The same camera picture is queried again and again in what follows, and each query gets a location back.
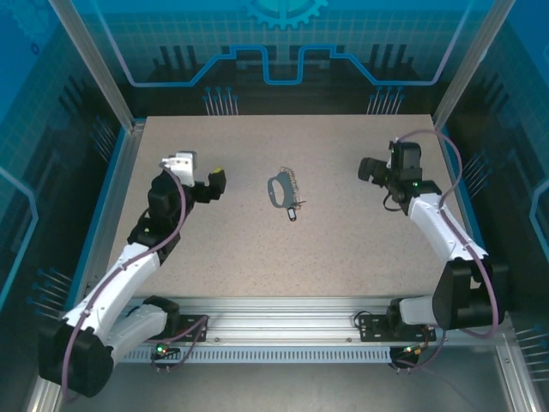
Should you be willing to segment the small controller board with LED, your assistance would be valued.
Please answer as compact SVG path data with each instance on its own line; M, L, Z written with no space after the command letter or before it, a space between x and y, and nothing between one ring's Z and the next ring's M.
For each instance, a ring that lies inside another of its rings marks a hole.
M172 359L176 355L181 353L181 350L177 346L173 346L173 340L159 340L155 343L154 357L155 361Z
M429 348L429 343L428 342L417 342L413 345L408 345L404 348L401 348L398 352L397 352L397 355L399 357L402 357L402 356L419 356L420 354L422 354L427 348Z

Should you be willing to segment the metal sheet shelf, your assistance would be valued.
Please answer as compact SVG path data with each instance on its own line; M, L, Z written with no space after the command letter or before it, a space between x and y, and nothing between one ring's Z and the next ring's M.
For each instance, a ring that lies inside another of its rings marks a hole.
M96 397L39 383L25 412L527 412L492 354L452 350L420 372L385 365L122 365Z

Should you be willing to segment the blue table side rail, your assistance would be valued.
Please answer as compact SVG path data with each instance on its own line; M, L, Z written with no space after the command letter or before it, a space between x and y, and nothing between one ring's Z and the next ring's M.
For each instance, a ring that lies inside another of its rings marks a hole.
M498 298L498 310L504 315L510 303L508 267L497 256L487 253L488 248L480 232L479 222L475 215L464 177L458 179L459 165L455 150L443 138L438 138L438 141L449 173L450 183L453 185L457 180L459 181L458 185L451 192L451 195L457 201L459 216L463 221L462 226L476 245L486 251L486 254L481 259L488 264L486 271L491 277L494 294Z
M139 118L133 131L120 130L69 288L65 310L72 309L85 294L87 285L107 268L145 123L145 118Z

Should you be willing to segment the aluminium upright post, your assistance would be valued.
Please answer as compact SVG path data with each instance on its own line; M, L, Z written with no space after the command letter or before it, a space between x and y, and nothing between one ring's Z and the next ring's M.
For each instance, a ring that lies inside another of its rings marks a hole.
M47 0L60 20L65 32L78 51L82 61L98 85L109 107L124 130L135 134L142 123L138 123L127 105L120 88L94 41L93 35L81 17L72 0Z
M515 3L516 0L494 0L435 111L436 130L445 126Z

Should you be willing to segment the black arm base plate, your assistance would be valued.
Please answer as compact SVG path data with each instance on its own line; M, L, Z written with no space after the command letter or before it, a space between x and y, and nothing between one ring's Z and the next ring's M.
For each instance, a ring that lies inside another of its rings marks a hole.
M435 342L436 331L426 325L389 322L387 315L359 312L353 318L361 342Z
M208 332L208 315L180 315L174 334L168 342L204 342Z

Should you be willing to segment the aluminium frame rail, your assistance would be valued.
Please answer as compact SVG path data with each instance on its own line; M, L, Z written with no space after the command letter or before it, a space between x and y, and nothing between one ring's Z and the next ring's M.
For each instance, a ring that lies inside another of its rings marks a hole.
M207 345L344 346L360 343L353 318L359 312L384 314L387 298L185 298L167 307L129 296L87 296L45 330L88 330L106 346L132 350L167 340L180 315L208 315Z

